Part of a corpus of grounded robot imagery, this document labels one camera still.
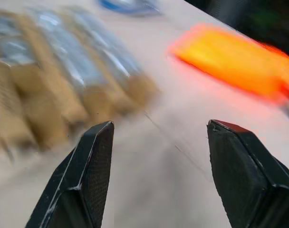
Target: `table surface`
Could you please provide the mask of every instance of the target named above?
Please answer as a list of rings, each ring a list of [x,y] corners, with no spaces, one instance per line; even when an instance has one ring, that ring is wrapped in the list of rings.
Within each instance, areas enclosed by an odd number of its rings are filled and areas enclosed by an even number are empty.
[[[37,0],[0,0],[21,11]],[[115,122],[116,131],[103,228],[229,228],[212,179],[206,125],[210,119],[253,131],[289,168],[289,119],[276,107],[226,86],[167,55],[184,31],[205,22],[227,28],[183,0],[160,0],[163,14],[130,18],[78,4],[99,16],[134,53],[161,95],[140,114]],[[0,164],[0,228],[24,227],[47,181],[69,148],[35,163]]]

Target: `beige surface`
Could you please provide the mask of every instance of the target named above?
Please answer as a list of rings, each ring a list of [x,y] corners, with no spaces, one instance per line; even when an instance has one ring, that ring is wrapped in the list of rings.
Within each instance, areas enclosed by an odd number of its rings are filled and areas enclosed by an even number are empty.
[[[21,1],[0,0],[0,7],[18,10]],[[148,116],[115,123],[103,228],[230,227],[211,175],[206,133],[209,119],[253,130],[289,168],[289,120],[284,114],[166,55],[168,46],[191,25],[221,23],[183,0],[162,0],[164,15],[146,19],[100,10],[94,0],[60,2],[96,12],[163,92],[147,110]],[[6,169],[7,178],[0,180],[0,228],[26,224],[64,156],[64,152],[54,152],[35,164],[25,164],[28,168],[20,164],[12,167],[14,171]]]

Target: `white table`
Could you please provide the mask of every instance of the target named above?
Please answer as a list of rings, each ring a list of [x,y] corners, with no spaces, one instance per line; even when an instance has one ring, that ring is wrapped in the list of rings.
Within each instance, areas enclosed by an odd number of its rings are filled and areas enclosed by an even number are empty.
[[[52,0],[43,5],[54,6]],[[103,228],[229,228],[213,183],[206,124],[219,119],[252,130],[289,168],[289,119],[167,55],[191,26],[226,27],[183,0],[162,0],[163,15],[129,18],[101,10],[90,0],[62,0],[92,10],[118,35],[156,81],[162,95],[139,115],[116,123]],[[21,10],[38,1],[0,0]],[[66,153],[13,168],[0,182],[0,228],[23,227],[53,170]]]

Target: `packaged item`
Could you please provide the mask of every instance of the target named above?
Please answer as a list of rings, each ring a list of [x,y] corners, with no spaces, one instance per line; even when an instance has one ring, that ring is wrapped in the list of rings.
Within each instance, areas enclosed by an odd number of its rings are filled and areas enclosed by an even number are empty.
[[[65,28],[56,13],[34,9],[31,16],[44,34],[66,77],[80,95],[91,119],[94,122],[108,120],[111,111],[107,98],[108,82],[79,40]]]
[[[0,71],[13,78],[22,94],[46,90],[38,62],[22,37],[0,38]]]
[[[9,75],[0,72],[0,136],[7,145],[36,145]]]
[[[50,40],[46,37],[46,32],[41,29],[42,21],[39,19],[40,17],[31,19],[28,16],[21,16],[19,21],[42,68],[43,81],[54,96],[55,105],[66,121],[70,124],[86,121],[87,112],[63,73],[62,65],[54,58],[57,47],[49,43]]]
[[[7,11],[0,11],[0,38],[20,35],[21,31],[16,21],[16,14]]]
[[[32,96],[24,100],[25,116],[41,149],[50,149],[68,140],[68,124],[50,94]]]
[[[98,0],[109,10],[130,16],[148,16],[160,14],[156,0]]]
[[[71,24],[75,24],[82,43],[88,44],[107,68],[111,75],[108,79],[138,105],[145,106],[157,89],[124,45],[89,12],[74,8],[69,13],[73,19]]]

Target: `orange object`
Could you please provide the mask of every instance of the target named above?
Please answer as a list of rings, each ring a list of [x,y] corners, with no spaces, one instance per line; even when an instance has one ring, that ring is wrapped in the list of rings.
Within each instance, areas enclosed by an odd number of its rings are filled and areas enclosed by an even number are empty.
[[[172,52],[213,77],[267,98],[289,90],[289,56],[236,32],[196,27]]]

